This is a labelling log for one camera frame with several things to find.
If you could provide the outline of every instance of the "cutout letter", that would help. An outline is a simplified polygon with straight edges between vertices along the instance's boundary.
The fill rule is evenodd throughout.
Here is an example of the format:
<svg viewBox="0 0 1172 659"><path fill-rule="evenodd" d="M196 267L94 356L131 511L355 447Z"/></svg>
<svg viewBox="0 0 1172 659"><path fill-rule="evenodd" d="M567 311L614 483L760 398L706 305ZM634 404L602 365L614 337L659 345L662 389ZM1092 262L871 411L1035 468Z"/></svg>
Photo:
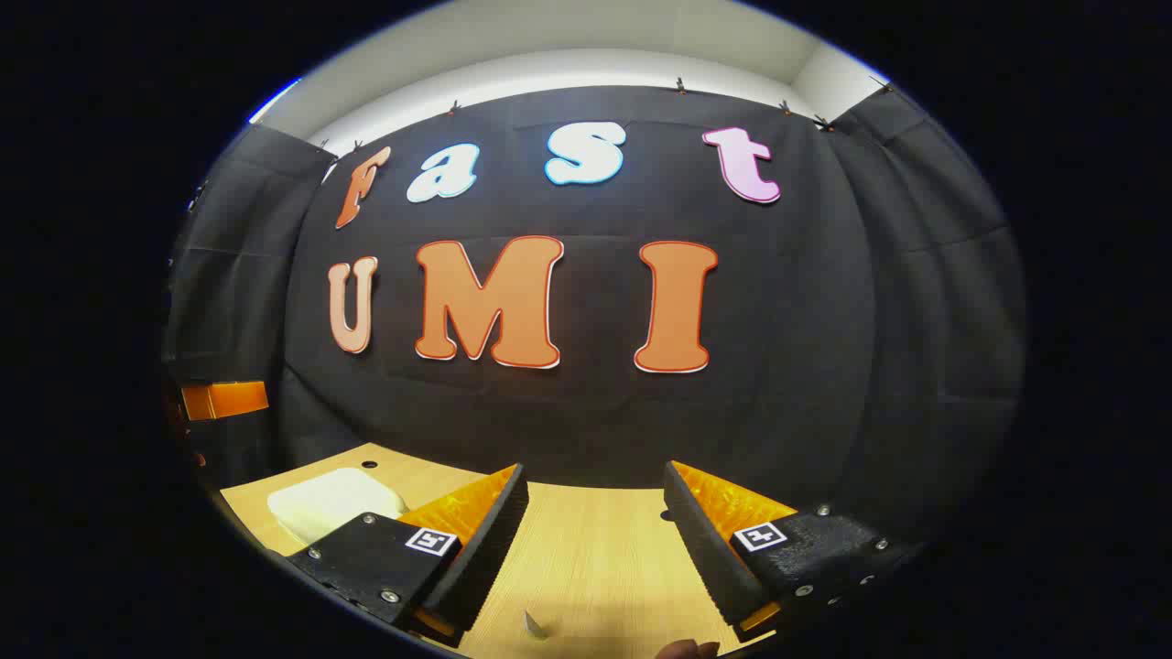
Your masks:
<svg viewBox="0 0 1172 659"><path fill-rule="evenodd" d="M622 151L615 144L627 133L613 121L563 125L550 135L548 148L560 158L545 163L545 176L557 185L600 183L619 172Z"/></svg>
<svg viewBox="0 0 1172 659"><path fill-rule="evenodd" d="M415 352L425 359L456 356L448 338L448 318L469 359L481 359L489 332L500 318L500 339L492 359L504 366L553 368L561 353L550 342L550 278L565 252L546 236L513 238L500 251L484 286L472 271L464 246L455 240L420 247L423 266L423 337Z"/></svg>
<svg viewBox="0 0 1172 659"><path fill-rule="evenodd" d="M357 278L355 305L357 325L354 328L346 322L346 280L350 277L349 264L333 265L326 274L329 279L329 328L334 333L338 347L348 353L357 354L370 342L370 278L376 270L379 259L374 257L360 258L354 264L354 277Z"/></svg>
<svg viewBox="0 0 1172 659"><path fill-rule="evenodd" d="M639 250L652 269L652 321L647 342L635 351L635 366L648 373L695 373L708 366L700 345L704 276L716 267L716 252L695 243L661 240Z"/></svg>
<svg viewBox="0 0 1172 659"><path fill-rule="evenodd" d="M476 144L456 144L434 154L423 161L423 174L407 188L407 199L418 204L436 195L455 197L463 193L476 183L472 165L479 155L481 148Z"/></svg>
<svg viewBox="0 0 1172 659"><path fill-rule="evenodd" d="M350 172L350 189L346 191L346 201L342 202L342 212L338 216L338 224L334 229L341 229L359 216L359 202L370 193L370 185L374 183L374 175L379 168L387 164L390 157L390 147L383 147L377 154L367 158L367 162L354 168Z"/></svg>
<svg viewBox="0 0 1172 659"><path fill-rule="evenodd" d="M703 135L704 144L714 144L721 158L724 183L734 192L750 202L768 204L782 196L781 188L772 181L762 181L755 158L770 159L769 147L749 141L749 134L741 128L724 128Z"/></svg>

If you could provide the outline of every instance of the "hand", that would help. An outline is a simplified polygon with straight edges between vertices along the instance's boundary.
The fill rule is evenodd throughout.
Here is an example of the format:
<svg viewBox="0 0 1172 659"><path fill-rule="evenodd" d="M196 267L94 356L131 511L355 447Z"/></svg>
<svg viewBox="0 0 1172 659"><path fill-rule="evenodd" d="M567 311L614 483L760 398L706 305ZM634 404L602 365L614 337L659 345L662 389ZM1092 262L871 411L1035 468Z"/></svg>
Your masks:
<svg viewBox="0 0 1172 659"><path fill-rule="evenodd" d="M716 659L721 644L716 641L696 645L693 639L677 640L663 646L655 659Z"/></svg>

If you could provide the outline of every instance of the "white foam block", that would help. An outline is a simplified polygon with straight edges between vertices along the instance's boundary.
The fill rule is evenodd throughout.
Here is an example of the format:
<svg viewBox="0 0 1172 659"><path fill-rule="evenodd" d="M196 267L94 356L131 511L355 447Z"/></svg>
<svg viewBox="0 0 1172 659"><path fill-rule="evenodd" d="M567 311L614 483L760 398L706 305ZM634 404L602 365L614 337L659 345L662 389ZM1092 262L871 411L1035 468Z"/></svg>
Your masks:
<svg viewBox="0 0 1172 659"><path fill-rule="evenodd" d="M408 508L395 490L345 468L268 495L268 510L293 537L313 544L363 512L397 519Z"/></svg>

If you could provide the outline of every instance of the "wooden table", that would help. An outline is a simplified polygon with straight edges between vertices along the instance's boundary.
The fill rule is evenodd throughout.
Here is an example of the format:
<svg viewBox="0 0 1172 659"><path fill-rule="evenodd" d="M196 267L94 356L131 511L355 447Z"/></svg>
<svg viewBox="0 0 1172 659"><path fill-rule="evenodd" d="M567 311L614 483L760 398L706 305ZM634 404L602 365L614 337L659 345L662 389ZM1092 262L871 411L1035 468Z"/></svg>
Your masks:
<svg viewBox="0 0 1172 659"><path fill-rule="evenodd" d="M364 461L377 462L364 471L411 509L485 475L364 444L223 494L265 546L288 556L305 544L278 525L268 495L334 469L361 468ZM675 524L660 518L662 489L531 482L529 491L520 529L459 653L478 659L653 659L683 638L717 640L722 653L749 645L738 643L721 619ZM525 632L523 611L548 638Z"/></svg>

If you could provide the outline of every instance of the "ceiling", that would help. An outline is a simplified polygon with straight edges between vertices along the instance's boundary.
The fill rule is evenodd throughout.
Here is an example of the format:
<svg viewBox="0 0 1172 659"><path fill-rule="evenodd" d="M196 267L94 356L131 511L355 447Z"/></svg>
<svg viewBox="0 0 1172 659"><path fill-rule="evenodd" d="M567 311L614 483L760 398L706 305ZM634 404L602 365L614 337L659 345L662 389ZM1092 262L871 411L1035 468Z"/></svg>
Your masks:
<svg viewBox="0 0 1172 659"><path fill-rule="evenodd" d="M265 124L308 138L413 82L497 57L566 48L670 53L790 84L818 43L771 14L728 0L455 0L322 63L273 104Z"/></svg>

